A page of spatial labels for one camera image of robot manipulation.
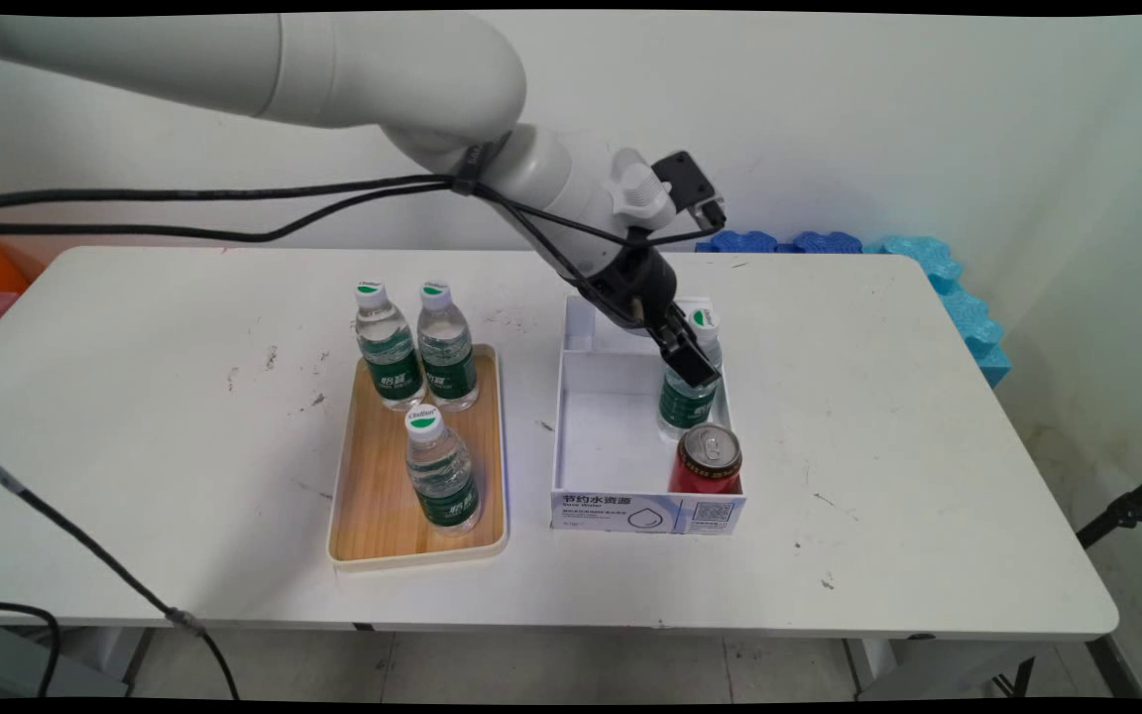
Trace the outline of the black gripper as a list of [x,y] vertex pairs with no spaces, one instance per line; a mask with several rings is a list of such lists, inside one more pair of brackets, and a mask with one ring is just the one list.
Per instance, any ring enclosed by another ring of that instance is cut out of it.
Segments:
[[658,331],[665,366],[687,386],[703,388],[721,379],[718,334],[698,328],[692,312],[674,302],[678,276],[657,249],[624,247],[598,273],[579,284],[581,298],[624,330]]

